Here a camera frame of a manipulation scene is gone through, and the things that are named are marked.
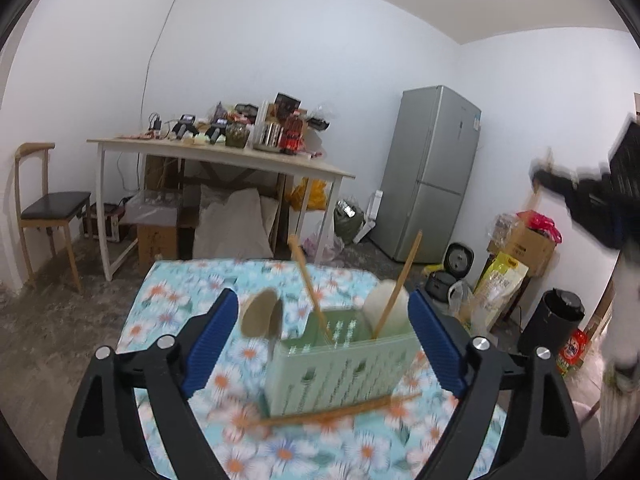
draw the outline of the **floral tablecloth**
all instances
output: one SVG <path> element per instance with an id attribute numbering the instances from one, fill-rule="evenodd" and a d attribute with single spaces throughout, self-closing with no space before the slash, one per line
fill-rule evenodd
<path id="1" fill-rule="evenodd" d="M 378 280 L 359 270 L 310 267 L 322 307 L 361 306 Z M 220 291 L 233 289 L 240 303 L 265 287 L 284 301 L 283 336 L 302 334 L 312 306 L 291 262 L 195 260 L 157 262 L 144 281 L 118 343 L 118 352 L 145 349 L 163 334 L 177 333 L 191 316 L 203 314 Z M 423 352 L 396 388 L 421 392 L 389 410 L 308 424 L 246 431 L 242 421 L 258 417 L 267 348 L 245 339 L 236 326 L 206 388 L 189 404 L 218 460 L 232 480 L 410 480 L 420 471 L 445 429 L 457 400 L 441 389 Z M 176 478 L 156 427 L 145 390 L 137 390 L 138 413 L 158 472 Z M 487 472 L 504 425 L 496 406 L 471 478 Z"/>

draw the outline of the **chair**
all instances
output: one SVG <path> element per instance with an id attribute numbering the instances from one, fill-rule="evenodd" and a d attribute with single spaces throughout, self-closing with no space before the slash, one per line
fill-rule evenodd
<path id="1" fill-rule="evenodd" d="M 18 229 L 20 229 L 20 244 L 22 246 L 22 254 L 27 265 L 30 282 L 34 282 L 33 268 L 27 251 L 27 241 L 24 238 L 25 227 L 45 228 L 49 237 L 49 246 L 51 253 L 56 255 L 56 247 L 53 240 L 52 228 L 62 227 L 65 232 L 66 251 L 69 254 L 69 262 L 71 264 L 71 272 L 76 282 L 78 292 L 82 294 L 82 284 L 76 267 L 76 258 L 74 250 L 71 246 L 71 233 L 69 232 L 69 222 L 74 216 L 82 211 L 85 207 L 87 215 L 90 218 L 89 210 L 91 207 L 91 193 L 86 191 L 65 191 L 59 193 L 49 192 L 49 150 L 53 150 L 56 145 L 53 142 L 27 142 L 18 147 L 15 152 L 15 213 L 18 220 Z M 44 152 L 42 158 L 42 198 L 39 198 L 24 211 L 20 208 L 20 160 L 31 153 Z M 91 222 L 87 222 L 87 231 L 89 240 L 94 238 Z"/>

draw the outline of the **chair backrest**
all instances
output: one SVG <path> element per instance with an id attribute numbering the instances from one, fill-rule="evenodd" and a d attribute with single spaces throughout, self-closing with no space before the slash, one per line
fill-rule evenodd
<path id="1" fill-rule="evenodd" d="M 20 160 L 24 156 L 31 155 L 31 153 L 44 152 L 42 157 L 42 194 L 46 195 L 49 192 L 49 150 L 53 150 L 56 147 L 53 142 L 25 142 L 18 146 L 15 150 L 15 212 L 18 215 L 18 222 L 20 221 Z"/>

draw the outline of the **trash can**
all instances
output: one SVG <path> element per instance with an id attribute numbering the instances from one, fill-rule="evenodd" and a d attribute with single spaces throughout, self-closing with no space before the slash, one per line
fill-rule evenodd
<path id="1" fill-rule="evenodd" d="M 584 307 L 574 293 L 558 288 L 546 291 L 520 336 L 518 352 L 528 356 L 544 346 L 557 357 L 583 318 Z"/>

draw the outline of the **silver refrigerator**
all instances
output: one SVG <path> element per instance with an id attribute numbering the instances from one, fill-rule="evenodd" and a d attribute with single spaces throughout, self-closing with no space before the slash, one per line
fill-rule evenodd
<path id="1" fill-rule="evenodd" d="M 480 110 L 446 86 L 408 90 L 382 180 L 370 238 L 404 262 L 422 230 L 416 263 L 436 264 L 445 250 L 476 156 Z"/>

